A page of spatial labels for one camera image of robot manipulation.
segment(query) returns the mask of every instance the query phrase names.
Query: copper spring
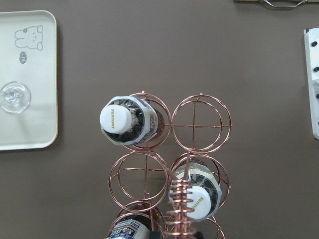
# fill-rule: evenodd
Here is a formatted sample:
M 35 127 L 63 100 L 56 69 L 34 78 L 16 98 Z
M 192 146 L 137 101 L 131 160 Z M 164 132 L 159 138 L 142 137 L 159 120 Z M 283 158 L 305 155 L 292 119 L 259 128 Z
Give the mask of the copper spring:
M 188 191 L 191 188 L 191 182 L 188 180 L 172 180 L 170 189 L 172 192 L 170 196 L 172 201 L 169 202 L 173 206 L 174 210 L 168 211 L 170 220 L 167 220 L 165 224 L 168 226 L 168 230 L 164 232 L 166 236 L 173 236 L 177 239 L 194 239 L 192 235 L 196 233 L 196 229 L 190 225 L 195 222 L 194 219 L 187 216 L 187 213 L 193 212 L 193 208 L 188 208 L 187 203 L 192 202 L 187 198 Z

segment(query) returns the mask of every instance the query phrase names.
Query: wire ring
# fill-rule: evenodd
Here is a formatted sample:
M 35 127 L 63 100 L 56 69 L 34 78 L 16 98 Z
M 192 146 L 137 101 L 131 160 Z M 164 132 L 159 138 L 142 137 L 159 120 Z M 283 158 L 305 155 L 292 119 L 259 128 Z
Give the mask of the wire ring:
M 220 225 L 217 223 L 215 217 L 211 217 L 211 218 L 206 218 L 206 221 L 209 221 L 211 223 L 213 223 L 216 227 L 217 227 L 217 235 L 216 235 L 216 239 L 218 239 L 218 236 L 221 235 L 222 238 L 221 239 L 226 239 L 225 234 L 223 232 L 223 230 L 221 229 Z
M 121 167 L 124 163 L 125 160 L 127 160 L 128 157 L 131 157 L 131 156 L 134 156 L 134 155 L 144 155 L 146 156 L 146 159 L 148 159 L 148 157 L 154 159 L 161 167 L 161 169 L 147 169 L 145 168 L 145 170 L 147 171 L 163 171 L 163 173 L 165 174 L 165 184 L 164 186 L 161 188 L 161 190 L 155 195 L 155 196 L 150 196 L 148 198 L 136 198 L 134 196 L 132 196 L 130 193 L 128 193 L 122 183 L 121 183 L 121 180 L 120 180 L 120 174 L 125 171 L 125 170 L 128 170 L 128 169 L 123 169 L 121 170 Z M 111 173 L 110 173 L 110 176 L 109 176 L 109 180 L 108 180 L 108 184 L 109 184 L 109 190 L 110 190 L 110 193 L 111 193 L 111 196 L 113 198 L 113 200 L 115 201 L 115 203 L 117 205 L 119 205 L 121 208 L 127 210 L 127 211 L 132 211 L 132 209 L 124 206 L 123 204 L 120 203 L 120 201 L 116 198 L 115 194 L 114 194 L 114 191 L 112 189 L 112 180 L 114 180 L 115 177 L 118 178 L 118 183 L 119 183 L 119 186 L 122 190 L 122 192 L 127 195 L 129 198 L 131 199 L 134 199 L 135 201 L 143 201 L 143 202 L 151 202 L 152 199 L 155 199 L 155 198 L 158 198 L 160 195 L 161 197 L 158 199 L 158 201 L 155 203 L 155 204 L 152 204 L 151 207 L 149 208 L 146 208 L 146 209 L 142 209 L 142 210 L 136 210 L 135 212 L 145 212 L 147 210 L 150 210 L 150 209 L 153 209 L 155 207 L 158 206 L 158 204 L 160 202 L 162 202 L 162 200 L 165 198 L 165 196 L 167 195 L 167 191 L 168 191 L 168 187 L 167 187 L 167 184 L 168 184 L 168 173 L 167 173 L 167 170 L 166 170 L 167 166 L 165 166 L 165 162 L 164 160 L 158 155 L 158 154 L 151 154 L 149 152 L 137 152 L 137 151 L 133 151 L 129 154 L 126 154 L 124 155 L 123 157 L 121 157 L 119 160 L 116 161 L 116 163 L 113 165 L 112 169 L 111 169 Z M 141 169 L 138 169 L 138 168 L 130 168 L 130 170 L 138 170 L 138 171 L 142 171 Z
M 222 109 L 226 112 L 227 114 L 227 121 L 228 121 L 228 125 L 224 125 L 223 124 L 223 120 L 222 120 L 222 116 L 219 112 L 219 110 L 211 103 L 205 101 L 205 100 L 199 100 L 200 98 L 207 98 L 209 100 L 213 100 L 214 102 L 216 102 L 218 105 L 220 105 L 222 107 Z M 220 126 L 210 126 L 210 127 L 219 127 L 220 131 L 219 134 L 216 138 L 216 140 L 210 144 L 207 147 L 201 148 L 201 149 L 195 149 L 192 147 L 187 147 L 185 145 L 183 145 L 180 140 L 178 139 L 175 129 L 174 127 L 177 126 L 174 122 L 174 119 L 178 113 L 178 111 L 184 107 L 187 104 L 196 104 L 196 103 L 202 103 L 205 105 L 208 105 L 209 107 L 211 107 L 212 109 L 214 109 L 214 111 L 217 113 L 219 119 L 220 119 Z M 204 126 L 200 126 L 200 125 L 195 125 L 195 123 L 193 122 L 193 130 L 197 127 L 204 127 Z M 218 145 L 216 145 L 216 143 L 220 140 L 221 138 L 221 134 L 222 134 L 222 129 L 224 127 L 228 127 L 228 131 L 227 131 L 227 135 L 225 136 L 224 140 L 222 142 L 220 142 Z M 187 152 L 191 152 L 194 154 L 206 154 L 206 153 L 212 153 L 217 151 L 228 139 L 230 136 L 230 131 L 231 131 L 231 127 L 232 127 L 232 123 L 231 123 L 231 116 L 230 116 L 230 112 L 227 109 L 227 107 L 217 98 L 213 97 L 213 96 L 209 96 L 209 95 L 204 95 L 204 94 L 200 94 L 200 95 L 194 95 L 194 96 L 190 96 L 188 98 L 186 98 L 185 100 L 183 100 L 175 109 L 174 113 L 172 114 L 172 124 L 171 124 L 171 131 L 173 134 L 173 137 L 175 138 L 176 142 L 179 144 L 179 146 L 181 146 L 183 149 L 185 149 Z
M 123 215 L 119 216 L 118 218 L 116 218 L 115 221 L 113 221 L 113 223 L 111 224 L 110 229 L 109 229 L 107 235 L 110 234 L 110 232 L 111 232 L 112 229 L 115 227 L 115 225 L 116 225 L 117 223 L 119 223 L 122 219 L 124 219 L 125 217 L 128 217 L 128 216 L 133 216 L 133 215 L 139 215 L 139 216 L 142 216 L 142 217 L 145 217 L 145 218 L 148 218 L 149 220 L 151 220 L 151 217 L 148 216 L 148 215 L 146 215 L 146 214 L 144 214 L 144 213 L 133 212 L 133 213 L 123 214 Z M 161 225 L 160 225 L 157 221 L 155 221 L 155 223 L 156 223 L 156 226 L 159 228 L 159 231 L 160 231 L 160 233 L 162 234 L 163 238 L 166 239 L 166 236 L 165 236 L 165 234 L 164 234 L 164 232 L 163 232 L 164 230 L 162 229 Z
M 127 149 L 132 150 L 132 151 L 153 150 L 154 148 L 162 145 L 166 141 L 166 139 L 169 135 L 169 132 L 171 129 L 171 116 L 170 116 L 169 109 L 167 108 L 166 104 L 160 98 L 158 98 L 154 95 L 151 95 L 151 94 L 148 94 L 145 92 L 141 92 L 141 93 L 132 94 L 130 96 L 144 97 L 142 100 L 145 100 L 147 102 L 153 102 L 153 103 L 159 105 L 166 113 L 168 124 L 165 124 L 165 127 L 167 127 L 167 129 L 166 129 L 166 132 L 164 135 L 159 136 L 159 138 L 161 138 L 161 140 L 159 142 L 157 142 L 156 144 L 153 144 L 153 145 L 151 144 L 151 142 L 147 142 L 146 147 L 139 146 L 138 144 L 137 145 L 125 145 L 125 147 Z
M 214 174 L 218 178 L 217 182 L 218 182 L 219 186 L 221 186 L 223 183 L 227 187 L 225 192 L 223 192 L 223 194 L 222 194 L 223 198 L 222 198 L 222 200 L 220 200 L 220 203 L 219 203 L 218 208 L 221 208 L 225 204 L 226 198 L 227 198 L 229 191 L 230 191 L 229 179 L 228 179 L 228 174 L 226 172 L 226 169 L 223 167 L 223 165 L 219 161 L 217 161 L 216 159 L 214 159 L 213 157 L 211 157 L 207 154 L 190 154 L 189 158 L 197 158 L 199 160 L 200 160 L 200 158 L 205 158 L 205 159 L 212 161 L 212 163 L 216 166 L 217 173 L 212 172 L 212 171 L 211 171 L 211 173 Z M 179 158 L 177 158 L 175 160 L 175 162 L 171 166 L 171 171 L 175 172 L 175 170 L 179 166 L 181 166 L 182 163 L 185 162 L 186 160 L 188 160 L 187 153 L 181 155 Z

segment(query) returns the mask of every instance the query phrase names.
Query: clear glass cup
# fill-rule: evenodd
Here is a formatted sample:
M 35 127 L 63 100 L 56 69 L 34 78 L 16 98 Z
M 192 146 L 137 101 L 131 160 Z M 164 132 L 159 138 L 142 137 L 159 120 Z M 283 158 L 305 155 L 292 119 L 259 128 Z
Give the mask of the clear glass cup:
M 0 90 L 0 106 L 9 113 L 20 113 L 31 101 L 31 91 L 24 84 L 13 81 L 5 84 Z

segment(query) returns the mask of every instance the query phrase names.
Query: white bottle cap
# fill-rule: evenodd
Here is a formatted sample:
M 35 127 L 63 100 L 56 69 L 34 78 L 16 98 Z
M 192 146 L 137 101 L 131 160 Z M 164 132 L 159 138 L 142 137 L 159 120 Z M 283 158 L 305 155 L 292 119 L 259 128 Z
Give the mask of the white bottle cap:
M 192 192 L 192 194 L 188 194 L 187 198 L 192 199 L 193 202 L 187 203 L 187 207 L 193 208 L 194 212 L 187 213 L 187 215 L 195 220 L 206 218 L 211 207 L 209 194 L 205 189 L 199 186 L 193 186 L 189 191 Z
M 124 133 L 132 124 L 130 111 L 124 106 L 105 106 L 100 114 L 100 124 L 109 133 Z

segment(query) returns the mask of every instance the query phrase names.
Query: white plastic bracket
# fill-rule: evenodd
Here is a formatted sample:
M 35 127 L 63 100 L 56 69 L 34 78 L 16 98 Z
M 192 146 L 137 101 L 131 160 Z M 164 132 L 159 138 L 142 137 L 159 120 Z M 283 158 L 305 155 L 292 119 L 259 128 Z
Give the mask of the white plastic bracket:
M 305 29 L 305 49 L 311 121 L 315 139 L 319 139 L 319 28 Z

